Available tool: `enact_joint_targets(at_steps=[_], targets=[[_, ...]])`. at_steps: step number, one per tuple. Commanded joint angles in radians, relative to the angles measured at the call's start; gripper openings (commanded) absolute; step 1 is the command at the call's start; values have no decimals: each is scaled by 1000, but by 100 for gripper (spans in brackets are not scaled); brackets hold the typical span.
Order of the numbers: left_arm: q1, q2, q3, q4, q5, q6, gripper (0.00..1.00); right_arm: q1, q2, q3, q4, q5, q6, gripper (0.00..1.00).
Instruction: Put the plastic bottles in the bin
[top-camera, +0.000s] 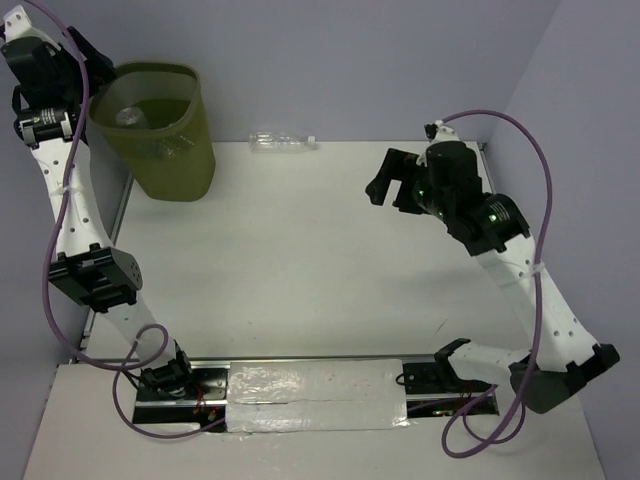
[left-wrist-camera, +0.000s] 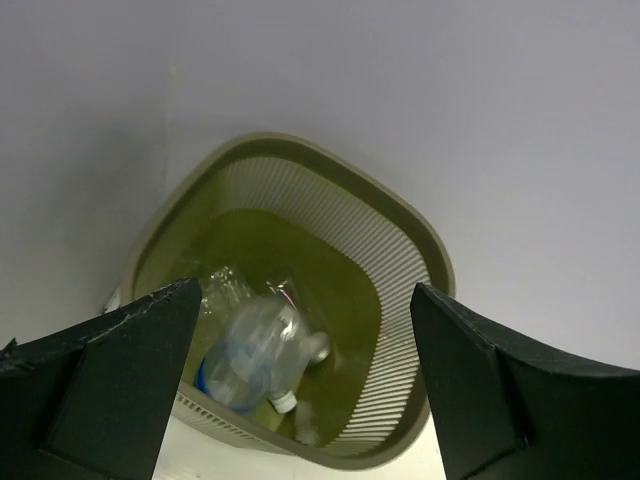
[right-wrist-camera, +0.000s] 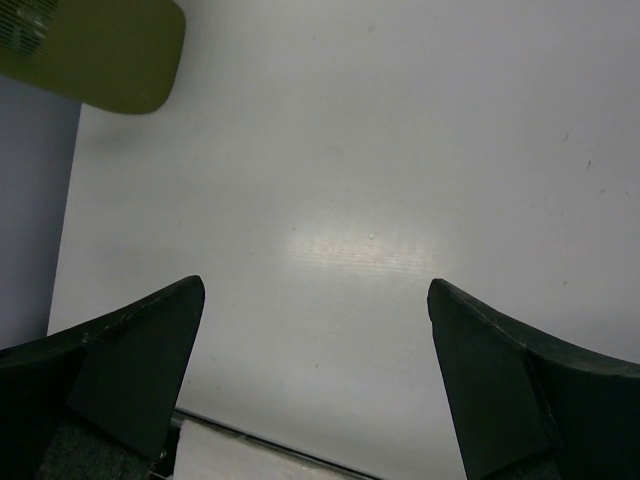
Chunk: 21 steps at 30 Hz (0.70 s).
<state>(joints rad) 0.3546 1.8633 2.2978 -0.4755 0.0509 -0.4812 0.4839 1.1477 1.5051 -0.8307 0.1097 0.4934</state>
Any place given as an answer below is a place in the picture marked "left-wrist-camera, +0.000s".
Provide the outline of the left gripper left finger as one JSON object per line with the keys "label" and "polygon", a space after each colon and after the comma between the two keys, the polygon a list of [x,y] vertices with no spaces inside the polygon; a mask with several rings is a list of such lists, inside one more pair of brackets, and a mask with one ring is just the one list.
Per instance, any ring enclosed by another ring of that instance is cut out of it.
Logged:
{"label": "left gripper left finger", "polygon": [[184,278],[2,348],[2,478],[151,478],[200,301]]}

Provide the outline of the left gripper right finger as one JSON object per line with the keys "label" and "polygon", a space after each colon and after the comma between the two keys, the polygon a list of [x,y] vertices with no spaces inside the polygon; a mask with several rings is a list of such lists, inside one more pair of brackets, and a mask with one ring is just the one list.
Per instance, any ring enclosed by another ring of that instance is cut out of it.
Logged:
{"label": "left gripper right finger", "polygon": [[576,356],[418,284],[411,319],[450,479],[635,479],[639,374]]}

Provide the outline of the bottle blue cap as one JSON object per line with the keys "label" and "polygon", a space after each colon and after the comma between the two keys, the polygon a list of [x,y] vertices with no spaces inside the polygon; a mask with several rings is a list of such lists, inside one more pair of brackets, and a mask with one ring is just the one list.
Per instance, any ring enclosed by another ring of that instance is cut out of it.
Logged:
{"label": "bottle blue cap", "polygon": [[203,357],[194,384],[219,404],[248,414],[264,402],[293,411],[294,388],[306,370],[310,335],[301,312],[279,297],[257,297],[231,315],[224,334]]}

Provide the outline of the clear bottle white cap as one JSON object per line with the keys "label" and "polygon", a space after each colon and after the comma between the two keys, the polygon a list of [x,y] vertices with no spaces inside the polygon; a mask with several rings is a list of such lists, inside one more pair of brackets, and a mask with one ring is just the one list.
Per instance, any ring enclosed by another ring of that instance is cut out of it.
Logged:
{"label": "clear bottle white cap", "polygon": [[268,282],[252,288],[244,274],[223,265],[200,279],[202,300],[194,341],[211,346],[217,341],[268,344],[291,341],[308,333],[302,312],[282,284]]}

